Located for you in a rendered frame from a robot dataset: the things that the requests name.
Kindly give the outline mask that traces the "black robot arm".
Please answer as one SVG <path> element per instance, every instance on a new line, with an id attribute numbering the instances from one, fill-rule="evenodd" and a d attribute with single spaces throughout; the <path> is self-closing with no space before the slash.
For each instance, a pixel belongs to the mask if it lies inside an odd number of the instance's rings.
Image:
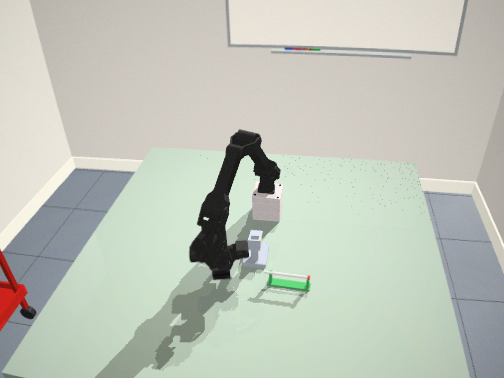
<path id="1" fill-rule="evenodd" d="M 274 182 L 280 178 L 281 170 L 275 161 L 267 158 L 261 146 L 261 136 L 239 129 L 230 137 L 226 155 L 219 172 L 214 189 L 206 196 L 201 205 L 197 225 L 200 233 L 191 243 L 192 251 L 201 257 L 208 257 L 212 268 L 225 267 L 231 259 L 218 240 L 226 236 L 226 222 L 229 216 L 229 193 L 236 176 L 241 159 L 249 155 L 254 164 L 255 176 L 260 176 L 258 193 L 275 193 Z M 203 218 L 209 218 L 204 220 Z"/>

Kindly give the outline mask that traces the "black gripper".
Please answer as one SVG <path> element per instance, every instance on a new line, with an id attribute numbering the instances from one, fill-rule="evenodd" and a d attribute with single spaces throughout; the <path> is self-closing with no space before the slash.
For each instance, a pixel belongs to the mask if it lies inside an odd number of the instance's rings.
<path id="1" fill-rule="evenodd" d="M 231 255 L 231 259 L 232 259 L 229 261 L 230 270 L 231 270 L 235 260 L 244 259 L 244 258 L 249 257 L 248 242 L 246 240 L 235 241 L 235 242 L 236 242 L 236 244 L 231 244 L 230 246 L 227 246 L 227 237 L 225 236 L 223 239 L 218 240 L 216 242 L 216 244 L 214 245 L 214 246 L 217 246 L 217 243 L 221 243 L 221 245 L 224 246 L 226 251 L 228 251 L 228 250 L 230 251 L 230 255 Z M 212 271 L 212 267 L 209 264 L 208 257 L 207 256 L 205 256 L 205 257 L 198 256 L 197 254 L 195 254 L 192 251 L 191 246 L 189 247 L 189 261 L 190 262 L 205 263 L 206 265 L 208 265 L 208 267 Z"/>

